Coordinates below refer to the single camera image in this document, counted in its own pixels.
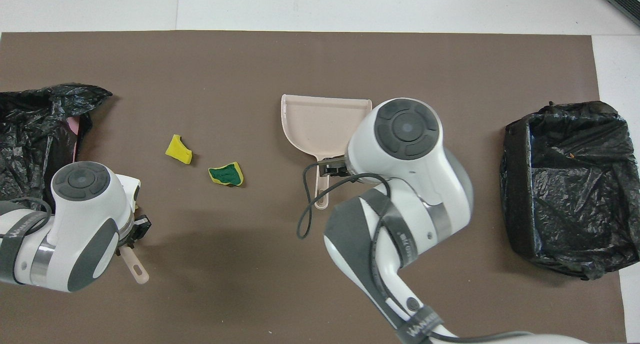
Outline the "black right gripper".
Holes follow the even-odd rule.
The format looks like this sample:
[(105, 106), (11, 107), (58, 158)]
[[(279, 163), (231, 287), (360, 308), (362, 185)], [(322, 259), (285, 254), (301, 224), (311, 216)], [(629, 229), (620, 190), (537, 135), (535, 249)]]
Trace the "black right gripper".
[(320, 160), (320, 177), (347, 177), (348, 169), (345, 156)]

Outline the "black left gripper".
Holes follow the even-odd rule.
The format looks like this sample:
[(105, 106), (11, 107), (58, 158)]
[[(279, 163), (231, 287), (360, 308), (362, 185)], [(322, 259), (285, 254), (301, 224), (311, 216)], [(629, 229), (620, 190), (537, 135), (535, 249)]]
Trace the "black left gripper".
[(131, 223), (129, 231), (119, 242), (119, 246), (134, 248), (135, 242), (142, 239), (153, 224), (148, 217), (137, 217)]

